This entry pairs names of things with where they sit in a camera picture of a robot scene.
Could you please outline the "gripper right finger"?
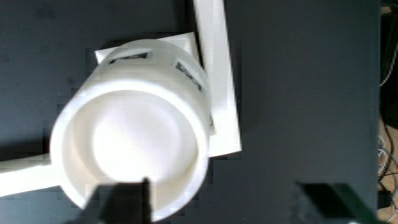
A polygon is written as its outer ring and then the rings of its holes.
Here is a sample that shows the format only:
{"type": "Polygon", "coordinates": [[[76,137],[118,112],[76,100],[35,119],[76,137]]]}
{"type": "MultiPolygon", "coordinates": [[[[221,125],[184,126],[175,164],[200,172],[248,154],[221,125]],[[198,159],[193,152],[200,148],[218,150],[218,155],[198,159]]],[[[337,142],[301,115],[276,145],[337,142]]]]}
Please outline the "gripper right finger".
{"type": "Polygon", "coordinates": [[[294,224],[381,224],[347,184],[296,184],[294,224]]]}

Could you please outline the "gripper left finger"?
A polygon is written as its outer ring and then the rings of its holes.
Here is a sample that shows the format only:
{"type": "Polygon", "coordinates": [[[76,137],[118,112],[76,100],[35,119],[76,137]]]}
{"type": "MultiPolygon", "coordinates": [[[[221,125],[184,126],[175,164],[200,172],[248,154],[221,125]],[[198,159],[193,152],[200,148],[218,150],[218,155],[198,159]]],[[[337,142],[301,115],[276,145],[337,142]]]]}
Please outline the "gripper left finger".
{"type": "Polygon", "coordinates": [[[77,217],[65,224],[152,224],[148,179],[95,187],[77,217]]]}

